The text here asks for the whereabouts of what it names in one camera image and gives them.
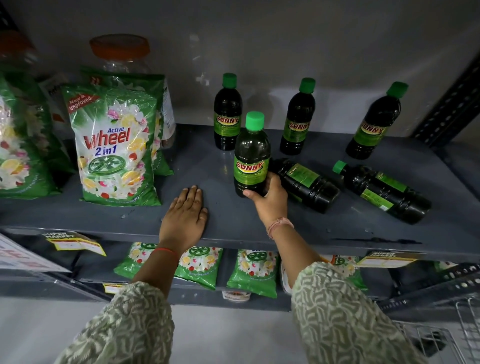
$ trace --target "white sign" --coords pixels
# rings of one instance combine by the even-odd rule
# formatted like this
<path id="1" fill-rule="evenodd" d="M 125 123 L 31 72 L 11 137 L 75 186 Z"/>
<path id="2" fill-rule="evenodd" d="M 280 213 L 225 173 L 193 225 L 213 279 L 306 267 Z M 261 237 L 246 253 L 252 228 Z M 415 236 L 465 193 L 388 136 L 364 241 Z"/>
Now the white sign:
<path id="1" fill-rule="evenodd" d="M 32 253 L 2 234 L 0 234 L 0 269 L 70 273 L 68 269 Z"/>

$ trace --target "hand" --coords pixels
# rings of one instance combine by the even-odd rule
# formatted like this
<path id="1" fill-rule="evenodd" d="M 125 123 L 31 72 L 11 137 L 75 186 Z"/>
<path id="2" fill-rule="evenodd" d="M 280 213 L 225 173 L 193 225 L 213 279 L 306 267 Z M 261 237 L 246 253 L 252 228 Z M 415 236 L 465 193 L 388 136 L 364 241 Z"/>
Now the hand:
<path id="1" fill-rule="evenodd" d="M 175 197 L 160 226 L 159 247 L 175 251 L 178 256 L 198 243 L 205 229 L 208 210 L 202 208 L 202 190 L 184 188 Z"/>
<path id="2" fill-rule="evenodd" d="M 243 190 L 243 194 L 253 201 L 258 217 L 268 229 L 277 219 L 287 217 L 288 194 L 282 187 L 280 177 L 272 172 L 267 174 L 265 187 L 268 191 L 265 197 L 250 190 Z"/>

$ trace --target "dark liquid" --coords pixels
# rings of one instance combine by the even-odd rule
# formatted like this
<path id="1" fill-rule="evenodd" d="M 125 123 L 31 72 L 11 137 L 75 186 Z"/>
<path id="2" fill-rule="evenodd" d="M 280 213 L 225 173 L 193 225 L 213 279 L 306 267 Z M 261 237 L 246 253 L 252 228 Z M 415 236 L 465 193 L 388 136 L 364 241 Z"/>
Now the dark liquid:
<path id="1" fill-rule="evenodd" d="M 215 96 L 214 112 L 221 116 L 235 117 L 241 115 L 242 100 L 235 88 L 222 88 Z M 215 145 L 221 150 L 235 149 L 236 136 L 222 136 L 214 132 Z"/>
<path id="2" fill-rule="evenodd" d="M 294 161 L 287 158 L 275 159 L 271 160 L 269 170 L 278 174 L 283 188 L 300 198 L 305 206 L 324 214 L 340 194 L 340 190 L 322 176 L 317 177 L 310 187 L 303 185 L 288 175 L 288 171 L 295 164 Z"/>
<path id="3" fill-rule="evenodd" d="M 311 94 L 297 93 L 288 104 L 287 119 L 293 122 L 310 122 L 315 112 L 315 99 Z M 305 140 L 291 142 L 282 136 L 280 151 L 288 156 L 301 152 Z"/>
<path id="4" fill-rule="evenodd" d="M 251 132 L 247 129 L 242 129 L 237 143 L 235 145 L 235 157 L 242 163 L 252 164 L 270 158 L 270 142 L 267 134 L 263 130 L 258 132 Z M 257 184 L 243 184 L 233 178 L 235 185 L 235 192 L 240 197 L 243 195 L 243 190 L 252 190 L 262 196 L 265 195 L 265 181 Z"/>
<path id="5" fill-rule="evenodd" d="M 366 166 L 345 166 L 340 174 L 353 193 L 360 196 L 369 189 L 393 204 L 387 213 L 409 224 L 422 220 L 432 207 L 432 203 L 417 191 L 407 187 L 402 192 L 376 178 L 377 172 Z"/>
<path id="6" fill-rule="evenodd" d="M 365 122 L 382 128 L 389 127 L 400 115 L 400 100 L 392 96 L 384 96 L 370 105 Z M 352 138 L 346 153 L 355 159 L 367 159 L 375 150 L 375 146 L 364 146 Z"/>

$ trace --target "plastic bottle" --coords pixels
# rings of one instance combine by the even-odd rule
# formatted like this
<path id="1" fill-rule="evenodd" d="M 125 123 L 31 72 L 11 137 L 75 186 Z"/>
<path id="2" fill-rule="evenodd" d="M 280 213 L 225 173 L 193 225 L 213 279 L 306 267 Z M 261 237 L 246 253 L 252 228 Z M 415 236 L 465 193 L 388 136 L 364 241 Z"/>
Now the plastic bottle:
<path id="1" fill-rule="evenodd" d="M 223 88 L 215 96 L 214 102 L 214 138 L 215 145 L 221 150 L 235 149 L 240 133 L 242 100 L 236 90 L 237 75 L 223 74 Z"/>
<path id="2" fill-rule="evenodd" d="M 347 146 L 346 153 L 355 159 L 367 159 L 384 137 L 388 127 L 400 115 L 400 99 L 408 85 L 393 82 L 387 95 L 370 105 L 367 115 Z"/>
<path id="3" fill-rule="evenodd" d="M 90 40 L 90 48 L 102 62 L 101 68 L 114 73 L 151 73 L 144 58 L 150 53 L 150 44 L 142 36 L 133 34 L 108 34 Z M 167 79 L 163 85 L 163 136 L 162 149 L 172 147 L 175 141 L 175 118 L 168 91 Z"/>
<path id="4" fill-rule="evenodd" d="M 37 76 L 38 56 L 32 43 L 16 30 L 0 31 L 0 62 Z"/>
<path id="5" fill-rule="evenodd" d="M 409 224 L 422 220 L 432 207 L 417 191 L 367 166 L 350 167 L 339 160 L 333 172 L 343 176 L 345 186 L 353 193 Z"/>
<path id="6" fill-rule="evenodd" d="M 265 116 L 258 111 L 247 113 L 245 128 L 237 137 L 233 166 L 235 192 L 245 197 L 245 189 L 264 195 L 270 160 L 270 142 L 263 131 Z"/>
<path id="7" fill-rule="evenodd" d="M 288 158 L 272 159 L 270 171 L 280 176 L 282 186 L 296 200 L 322 214 L 340 194 L 326 177 Z"/>
<path id="8" fill-rule="evenodd" d="M 310 121 L 315 112 L 315 99 L 312 92 L 315 89 L 313 78 L 302 78 L 299 93 L 288 104 L 287 120 L 283 129 L 280 151 L 289 156 L 301 152 L 307 136 Z"/>

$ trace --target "left hand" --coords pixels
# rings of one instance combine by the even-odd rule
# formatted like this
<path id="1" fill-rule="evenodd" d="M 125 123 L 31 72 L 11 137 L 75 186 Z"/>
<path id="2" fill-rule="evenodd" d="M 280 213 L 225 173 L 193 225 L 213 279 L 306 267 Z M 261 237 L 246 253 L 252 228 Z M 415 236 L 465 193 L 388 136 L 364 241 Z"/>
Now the left hand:
<path id="1" fill-rule="evenodd" d="M 205 229 L 208 210 L 202 208 L 202 190 L 192 186 L 184 188 L 175 197 L 160 226 L 159 247 L 175 251 L 180 257 L 195 246 Z"/>

